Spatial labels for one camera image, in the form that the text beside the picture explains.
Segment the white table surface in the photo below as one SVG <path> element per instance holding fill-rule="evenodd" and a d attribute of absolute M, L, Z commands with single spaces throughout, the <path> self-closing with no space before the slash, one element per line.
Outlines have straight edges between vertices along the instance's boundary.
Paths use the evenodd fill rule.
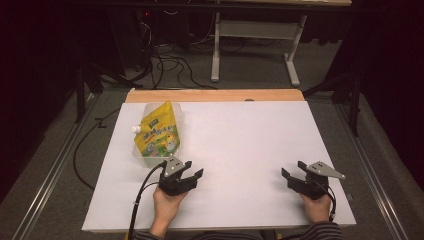
<path fill-rule="evenodd" d="M 131 127 L 145 103 L 124 103 L 84 225 L 85 231 L 127 231 L 133 202 L 150 171 L 134 151 Z M 203 177 L 183 201 L 174 230 L 282 228 L 309 224 L 299 195 L 287 188 L 284 167 L 304 179 L 298 161 L 333 166 L 306 101 L 180 102 L 184 112 L 179 158 L 192 161 L 183 177 L 204 168 Z M 149 182 L 159 179 L 160 170 Z M 356 224 L 338 179 L 335 222 Z M 153 220 L 154 186 L 142 195 L 135 229 Z"/>

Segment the person's hand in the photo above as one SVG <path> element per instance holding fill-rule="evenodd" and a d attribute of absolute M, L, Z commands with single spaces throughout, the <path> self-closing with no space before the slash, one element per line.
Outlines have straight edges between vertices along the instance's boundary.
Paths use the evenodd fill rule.
<path fill-rule="evenodd" d="M 331 199 L 327 195 L 322 196 L 316 200 L 312 200 L 309 197 L 299 194 L 305 203 L 306 215 L 309 219 L 316 222 L 329 221 L 329 212 L 331 206 Z"/>
<path fill-rule="evenodd" d="M 150 227 L 150 233 L 164 238 L 169 224 L 177 216 L 181 201 L 187 196 L 188 192 L 177 196 L 169 196 L 159 187 L 156 187 L 153 193 L 155 203 L 155 219 Z"/>

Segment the desk leg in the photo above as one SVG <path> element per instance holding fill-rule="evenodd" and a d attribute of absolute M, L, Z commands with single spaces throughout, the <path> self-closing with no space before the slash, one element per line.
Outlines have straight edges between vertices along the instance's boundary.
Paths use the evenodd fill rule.
<path fill-rule="evenodd" d="M 215 48 L 213 51 L 212 58 L 212 82 L 219 81 L 219 23 L 220 13 L 215 14 Z"/>
<path fill-rule="evenodd" d="M 293 58 L 296 53 L 297 46 L 299 45 L 300 37 L 302 36 L 303 28 L 305 27 L 306 15 L 300 17 L 299 26 L 296 29 L 295 36 L 293 38 L 293 45 L 291 52 L 289 54 L 284 54 L 284 60 L 286 62 L 287 71 L 289 72 L 290 81 L 293 87 L 298 87 L 300 85 L 299 78 L 297 77 L 296 69 L 294 68 Z"/>

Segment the sleeve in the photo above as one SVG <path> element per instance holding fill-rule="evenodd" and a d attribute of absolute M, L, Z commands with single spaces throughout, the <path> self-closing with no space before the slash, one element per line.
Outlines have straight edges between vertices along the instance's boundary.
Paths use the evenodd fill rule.
<path fill-rule="evenodd" d="M 156 237 L 148 232 L 137 232 L 132 240 L 162 240 L 162 238 Z"/>
<path fill-rule="evenodd" d="M 339 225 L 333 222 L 319 222 L 312 224 L 305 233 L 300 235 L 301 240 L 342 240 L 343 235 Z"/>

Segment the plastic bag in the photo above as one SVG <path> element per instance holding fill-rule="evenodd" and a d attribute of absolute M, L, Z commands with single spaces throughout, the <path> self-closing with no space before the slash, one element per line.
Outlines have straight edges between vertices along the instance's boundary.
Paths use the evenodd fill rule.
<path fill-rule="evenodd" d="M 145 116 L 140 128 L 134 142 L 143 157 L 167 157 L 180 145 L 174 109 L 169 101 Z"/>

